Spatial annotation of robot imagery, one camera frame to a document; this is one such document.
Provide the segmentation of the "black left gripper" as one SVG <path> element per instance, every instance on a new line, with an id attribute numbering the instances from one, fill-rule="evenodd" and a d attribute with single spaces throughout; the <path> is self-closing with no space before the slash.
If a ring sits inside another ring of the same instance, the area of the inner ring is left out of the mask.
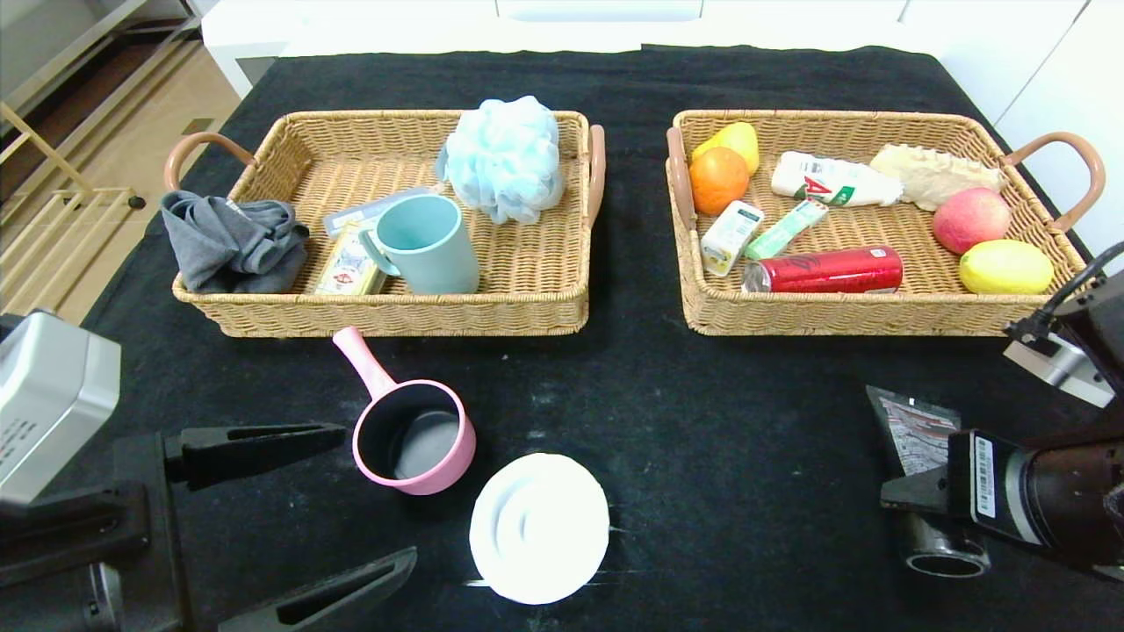
<path id="1" fill-rule="evenodd" d="M 3 503 L 3 629 L 185 631 L 170 484 L 189 491 L 300 463 L 348 440 L 334 423 L 185 428 L 117 440 L 108 484 Z M 218 631 L 342 631 L 410 579 L 416 547 L 302 585 Z"/>

